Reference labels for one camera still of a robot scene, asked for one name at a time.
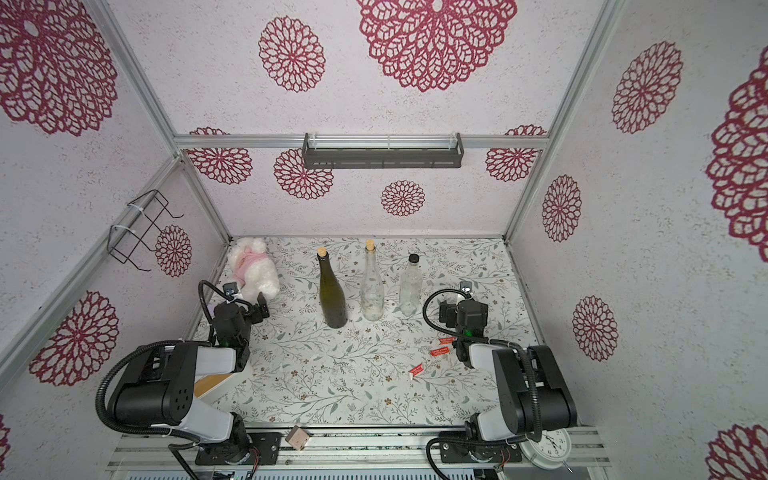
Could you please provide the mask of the red peeled label sticker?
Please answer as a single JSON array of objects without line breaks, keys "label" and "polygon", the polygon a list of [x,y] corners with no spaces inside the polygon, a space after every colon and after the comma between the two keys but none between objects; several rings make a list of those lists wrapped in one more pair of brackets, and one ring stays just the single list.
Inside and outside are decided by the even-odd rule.
[{"label": "red peeled label sticker", "polygon": [[429,351],[429,354],[431,357],[439,357],[442,355],[446,355],[450,352],[450,348],[448,346],[443,346],[440,348],[436,348]]}]

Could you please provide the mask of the clear bottle with red label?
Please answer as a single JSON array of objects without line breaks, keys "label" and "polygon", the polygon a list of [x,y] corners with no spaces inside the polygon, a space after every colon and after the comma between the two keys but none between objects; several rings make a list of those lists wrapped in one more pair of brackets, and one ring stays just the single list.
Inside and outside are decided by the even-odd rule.
[{"label": "clear bottle with red label", "polygon": [[413,316],[421,307],[422,283],[420,256],[411,253],[400,274],[399,307],[404,316]]}]

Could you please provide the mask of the tall clear corked bottle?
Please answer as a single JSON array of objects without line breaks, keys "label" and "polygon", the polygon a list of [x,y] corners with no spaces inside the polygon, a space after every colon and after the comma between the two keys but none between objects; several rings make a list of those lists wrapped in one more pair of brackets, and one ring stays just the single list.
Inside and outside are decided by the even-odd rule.
[{"label": "tall clear corked bottle", "polygon": [[366,241],[365,254],[365,269],[360,283],[361,310],[366,320],[378,321],[383,317],[384,285],[377,266],[373,240]]}]

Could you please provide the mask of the dark green wine bottle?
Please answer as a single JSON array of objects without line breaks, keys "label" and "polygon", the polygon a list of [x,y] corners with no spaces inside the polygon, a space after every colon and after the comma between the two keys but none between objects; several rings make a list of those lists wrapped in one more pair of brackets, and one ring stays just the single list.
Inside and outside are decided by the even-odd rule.
[{"label": "dark green wine bottle", "polygon": [[330,328],[342,328],[348,321],[343,289],[333,272],[326,248],[318,249],[317,259],[320,267],[319,299],[325,322]]}]

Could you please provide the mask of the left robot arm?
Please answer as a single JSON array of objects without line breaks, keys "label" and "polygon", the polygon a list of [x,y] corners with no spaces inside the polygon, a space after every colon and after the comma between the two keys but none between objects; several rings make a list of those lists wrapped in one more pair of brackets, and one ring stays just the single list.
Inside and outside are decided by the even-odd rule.
[{"label": "left robot arm", "polygon": [[249,365],[251,327],[269,317],[267,299],[236,298],[214,307],[213,343],[168,340],[138,347],[109,371],[96,396],[99,419],[128,434],[169,434],[201,445],[246,451],[241,417],[194,393],[195,383],[240,373]]}]

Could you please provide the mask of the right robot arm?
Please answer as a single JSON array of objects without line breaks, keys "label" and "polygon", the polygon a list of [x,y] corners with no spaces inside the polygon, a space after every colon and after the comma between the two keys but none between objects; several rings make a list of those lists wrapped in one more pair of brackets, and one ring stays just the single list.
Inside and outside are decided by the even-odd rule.
[{"label": "right robot arm", "polygon": [[548,346],[523,347],[485,337],[488,305],[472,298],[453,304],[442,301],[438,321],[454,338],[458,360],[495,379],[498,405],[465,422],[468,439],[539,441],[546,431],[577,424],[575,402]]}]

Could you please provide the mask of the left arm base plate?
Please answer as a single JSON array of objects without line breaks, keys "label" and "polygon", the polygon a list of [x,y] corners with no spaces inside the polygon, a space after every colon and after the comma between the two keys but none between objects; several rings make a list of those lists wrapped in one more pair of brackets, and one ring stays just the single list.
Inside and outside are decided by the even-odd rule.
[{"label": "left arm base plate", "polygon": [[197,466],[272,466],[277,462],[282,436],[279,433],[248,433],[221,443],[204,443],[195,458]]}]

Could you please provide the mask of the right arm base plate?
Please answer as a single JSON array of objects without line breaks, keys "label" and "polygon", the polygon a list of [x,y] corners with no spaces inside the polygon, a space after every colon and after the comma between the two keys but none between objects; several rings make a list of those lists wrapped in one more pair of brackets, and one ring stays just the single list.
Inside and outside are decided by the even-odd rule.
[{"label": "right arm base plate", "polygon": [[439,434],[440,459],[446,464],[460,463],[520,463],[523,455],[516,445],[468,445],[461,443],[464,435],[460,432],[444,431]]}]

